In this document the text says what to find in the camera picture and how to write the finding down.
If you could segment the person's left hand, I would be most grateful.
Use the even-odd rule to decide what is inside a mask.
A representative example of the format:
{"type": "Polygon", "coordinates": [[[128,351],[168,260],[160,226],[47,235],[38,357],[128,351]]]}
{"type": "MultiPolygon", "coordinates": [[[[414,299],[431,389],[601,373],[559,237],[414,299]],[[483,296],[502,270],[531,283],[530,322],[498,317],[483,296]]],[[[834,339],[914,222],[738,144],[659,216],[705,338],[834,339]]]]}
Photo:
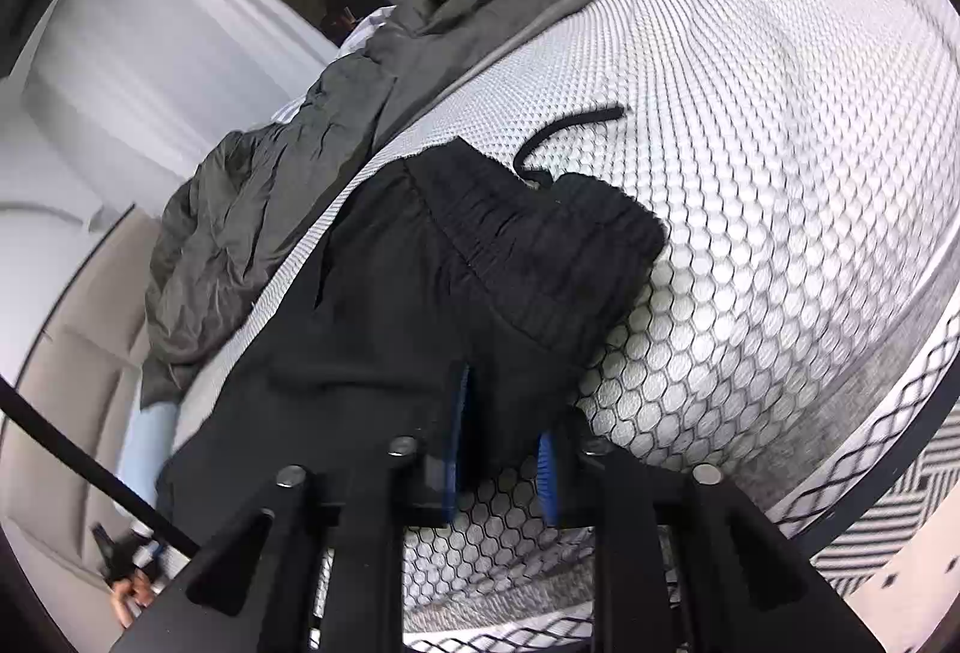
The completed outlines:
{"type": "Polygon", "coordinates": [[[135,570],[130,577],[119,580],[110,589],[110,605],[122,628],[129,628],[139,612],[155,601],[153,583],[145,572],[135,570]]]}

